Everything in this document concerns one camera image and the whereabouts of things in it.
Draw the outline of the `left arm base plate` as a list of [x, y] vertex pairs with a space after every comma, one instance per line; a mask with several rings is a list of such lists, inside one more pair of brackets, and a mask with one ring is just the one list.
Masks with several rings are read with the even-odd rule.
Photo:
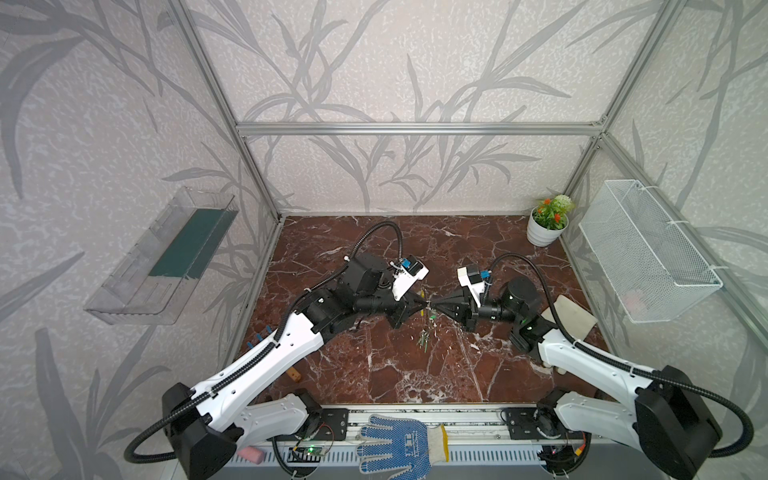
[[350, 410], [323, 408], [311, 411], [296, 435], [302, 439], [342, 441], [346, 439]]

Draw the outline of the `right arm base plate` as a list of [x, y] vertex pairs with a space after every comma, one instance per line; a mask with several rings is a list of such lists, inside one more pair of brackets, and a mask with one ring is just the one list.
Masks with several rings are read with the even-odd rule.
[[576, 441], [583, 438], [582, 432], [568, 430], [551, 409], [509, 407], [501, 410], [500, 417], [511, 440]]

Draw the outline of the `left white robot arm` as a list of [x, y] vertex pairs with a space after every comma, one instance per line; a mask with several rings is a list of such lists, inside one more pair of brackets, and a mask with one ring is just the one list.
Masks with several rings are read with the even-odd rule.
[[277, 329], [232, 364], [192, 387], [178, 383], [162, 398], [162, 418], [123, 453], [131, 464], [175, 460], [189, 479], [208, 479], [240, 450], [306, 429], [321, 408], [310, 395], [254, 404], [298, 361], [320, 350], [362, 318], [383, 315], [393, 328], [426, 306], [412, 286], [427, 267], [399, 254], [394, 262], [353, 246], [343, 265], [305, 289]]

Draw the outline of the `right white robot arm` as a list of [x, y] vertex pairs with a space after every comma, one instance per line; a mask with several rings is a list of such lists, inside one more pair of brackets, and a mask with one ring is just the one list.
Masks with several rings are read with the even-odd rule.
[[602, 399], [565, 390], [550, 393], [539, 404], [550, 423], [637, 449], [674, 479], [692, 479], [706, 460], [734, 456], [752, 443], [755, 428], [749, 415], [729, 399], [692, 384], [681, 370], [652, 370], [571, 335], [545, 277], [536, 282], [515, 277], [493, 298], [492, 274], [476, 265], [462, 267], [459, 289], [429, 304], [467, 331], [480, 320], [510, 324], [517, 351], [604, 393]]

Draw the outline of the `metal keyring with green tags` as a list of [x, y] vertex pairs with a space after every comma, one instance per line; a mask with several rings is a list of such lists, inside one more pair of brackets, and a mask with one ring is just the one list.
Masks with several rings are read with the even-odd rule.
[[419, 295], [420, 298], [425, 302], [425, 305], [420, 312], [422, 329], [417, 340], [417, 345], [424, 353], [427, 353], [429, 350], [430, 338], [433, 334], [433, 330], [436, 328], [437, 314], [430, 307], [430, 302], [427, 298], [426, 291], [421, 289], [419, 291]]

